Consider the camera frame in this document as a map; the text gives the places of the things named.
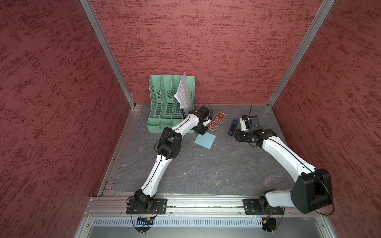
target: gray table surface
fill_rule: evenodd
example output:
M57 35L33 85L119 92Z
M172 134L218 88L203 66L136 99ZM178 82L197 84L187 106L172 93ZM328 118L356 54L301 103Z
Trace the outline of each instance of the gray table surface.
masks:
M158 193L255 195L270 189L291 189L286 170L263 149L236 142L227 131L235 117L248 115L248 105L212 105L213 116L226 114L208 133L216 136L211 149L194 143L197 133L182 138L181 151L160 181ZM115 181L114 191L135 192L147 179L156 159L154 144L159 133L149 133L146 123L150 104L144 104ZM269 106L253 106L263 129L272 129L285 142Z

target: metal vent slot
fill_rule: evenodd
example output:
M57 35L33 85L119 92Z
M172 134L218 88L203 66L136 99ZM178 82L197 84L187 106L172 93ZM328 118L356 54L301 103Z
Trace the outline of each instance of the metal vent slot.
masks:
M131 219L125 217L97 217L92 226L97 227L129 227ZM261 218L240 217L157 217L154 227L262 227Z

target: aluminum frame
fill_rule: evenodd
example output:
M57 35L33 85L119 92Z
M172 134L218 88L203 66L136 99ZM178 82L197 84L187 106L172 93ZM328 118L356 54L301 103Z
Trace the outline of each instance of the aluminum frame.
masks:
M299 61L303 57L304 53L306 52L308 46L311 44L312 39L315 37L317 31L319 30L320 26L322 25L324 19L326 18L328 12L330 11L331 7L335 3L335 0L324 0L322 5L320 6L319 10L317 11L310 27L308 28L306 34L304 35L304 38L302 42L300 43L298 49L296 50L296 53L294 55L294 58L292 58L288 68L286 69L285 73L283 74L282 79L279 81L279 84L275 91L273 92L269 102L267 103L268 106L273 107L276 100L278 99L280 93L282 92L283 88L286 86L288 80L290 79L292 73L294 72L295 68L299 64Z
M126 217L127 198L133 193L116 194L109 197L93 197L86 208L84 219L78 229L78 238L86 238L90 232L93 220L97 217ZM158 217L230 217L253 218L267 215L245 215L242 199L255 199L258 196L224 196L224 195L192 195L192 194L157 194L156 198L166 198L166 214ZM133 219L142 214L134 214ZM296 208L286 208L284 217L314 217L324 238L336 238L336 234L326 217L311 212L300 213Z
M135 108L131 109L128 115L126 124L124 125L122 134L120 135L118 144L115 148L114 154L111 158L109 167L104 176L101 187L98 191L98 196L110 193L110 190L114 187L115 178L118 174L120 163L123 160L123 156L127 150L130 143L132 134L134 132L135 124L139 118L142 104L136 104Z
M99 42L100 42L100 44L104 50L104 53L106 54L107 59L110 62L112 70L114 71L114 74L115 74L115 76L118 79L118 82L120 84L120 87L122 88L123 93L126 96L127 101L129 103L131 109L133 109L135 107L135 101L132 98L132 94L130 93L130 91L128 89L128 86L126 84L126 81L124 80L123 74L122 74L122 72L118 66L118 63L114 57L114 54L112 53L111 47L110 47L110 45L106 39L106 36L104 35L101 24L99 23L98 18L95 14L94 8L91 5L90 0L80 0L80 2L82 4L83 9L85 10L87 18L89 19L89 21L91 23L91 26L94 29L96 36L97 36L97 38L98 38L98 40L99 40Z

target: white paper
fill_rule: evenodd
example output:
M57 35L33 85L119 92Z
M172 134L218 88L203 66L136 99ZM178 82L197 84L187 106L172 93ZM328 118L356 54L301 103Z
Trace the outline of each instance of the white paper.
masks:
M184 108L185 114L188 115L192 110L191 94L188 89L187 77L185 73L182 74L179 88L177 89L174 97L179 101L180 105Z

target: red packet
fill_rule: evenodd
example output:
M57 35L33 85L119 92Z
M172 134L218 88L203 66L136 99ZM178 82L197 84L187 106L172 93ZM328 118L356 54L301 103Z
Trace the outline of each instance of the red packet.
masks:
M217 124L226 116L225 113L220 112L218 116L208 125L209 129L214 130Z

